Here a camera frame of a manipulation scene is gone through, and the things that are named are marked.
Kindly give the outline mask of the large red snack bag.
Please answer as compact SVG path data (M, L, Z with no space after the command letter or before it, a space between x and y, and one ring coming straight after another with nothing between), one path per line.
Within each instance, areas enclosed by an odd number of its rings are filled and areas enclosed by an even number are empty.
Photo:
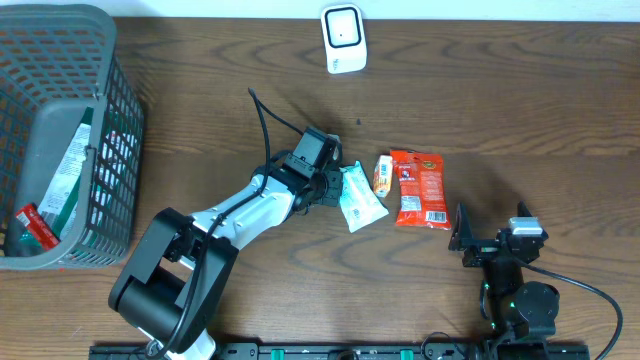
M400 186L396 225L450 230L442 156L392 150L391 157Z

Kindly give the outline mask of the small orange snack packet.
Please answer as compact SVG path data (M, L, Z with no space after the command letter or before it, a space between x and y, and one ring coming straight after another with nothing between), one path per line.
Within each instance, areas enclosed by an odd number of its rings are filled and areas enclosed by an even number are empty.
M393 158L380 155L374 169L373 191L379 198L385 198L391 190Z

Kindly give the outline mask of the light green snack packet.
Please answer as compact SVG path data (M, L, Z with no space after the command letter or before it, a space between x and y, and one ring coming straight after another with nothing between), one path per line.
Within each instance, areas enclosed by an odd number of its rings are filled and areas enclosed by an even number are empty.
M351 233L389 214L372 191L359 161L340 169L343 182L339 205Z

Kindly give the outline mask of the white green snack packet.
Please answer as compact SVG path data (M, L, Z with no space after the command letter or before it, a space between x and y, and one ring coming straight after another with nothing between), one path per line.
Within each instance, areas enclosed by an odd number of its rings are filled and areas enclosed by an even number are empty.
M39 214L59 241L67 237L76 217L80 177L92 118L93 109L87 108L38 207Z

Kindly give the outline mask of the small red snack packet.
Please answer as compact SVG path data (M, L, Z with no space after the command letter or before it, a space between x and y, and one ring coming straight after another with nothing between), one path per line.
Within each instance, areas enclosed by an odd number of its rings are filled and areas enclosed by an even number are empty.
M44 251L49 251L60 243L58 237L33 204L27 204L20 208L16 212L16 219L25 228L19 238L22 244L37 246Z

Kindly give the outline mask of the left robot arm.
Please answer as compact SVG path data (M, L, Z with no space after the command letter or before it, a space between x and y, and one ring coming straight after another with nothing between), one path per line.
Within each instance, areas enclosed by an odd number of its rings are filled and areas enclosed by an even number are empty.
M342 190L338 136L307 128L292 151L268 157L238 193L200 212L159 212L116 280L111 309L150 340L149 359L209 359L207 326L239 252L313 205L335 207Z

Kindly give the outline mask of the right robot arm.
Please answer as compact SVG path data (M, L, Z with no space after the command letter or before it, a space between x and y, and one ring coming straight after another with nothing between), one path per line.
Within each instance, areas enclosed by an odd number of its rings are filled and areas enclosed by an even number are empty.
M548 234L523 202L517 215L491 239L473 235L466 207L456 210L448 249L461 252L462 265L480 268L480 308L493 334L471 345L468 359L548 359L546 339L556 333L559 292L546 283L526 282L522 268L540 256Z

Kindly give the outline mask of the white barcode scanner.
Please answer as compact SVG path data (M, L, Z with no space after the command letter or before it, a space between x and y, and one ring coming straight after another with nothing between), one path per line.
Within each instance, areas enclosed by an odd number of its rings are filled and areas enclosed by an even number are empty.
M326 7L320 16L327 71L344 74L361 71L367 64L367 44L362 14L355 4Z

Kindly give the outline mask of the grey plastic mesh basket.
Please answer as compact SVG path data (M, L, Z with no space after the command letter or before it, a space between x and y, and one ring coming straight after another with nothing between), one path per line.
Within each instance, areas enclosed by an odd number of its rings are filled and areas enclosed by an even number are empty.
M133 228L145 118L116 56L112 18L90 5L1 9L1 266L100 268L123 259ZM93 109L76 217L49 251L19 241L87 108Z

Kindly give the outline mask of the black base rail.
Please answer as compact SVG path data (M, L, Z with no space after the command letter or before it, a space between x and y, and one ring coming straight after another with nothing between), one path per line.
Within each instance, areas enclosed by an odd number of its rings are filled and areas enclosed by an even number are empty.
M213 354L219 360L425 360L462 359L464 347L445 343L420 345L326 345L289 346L229 343L221 345ZM584 345L502 345L497 350L500 359L587 360L589 351Z

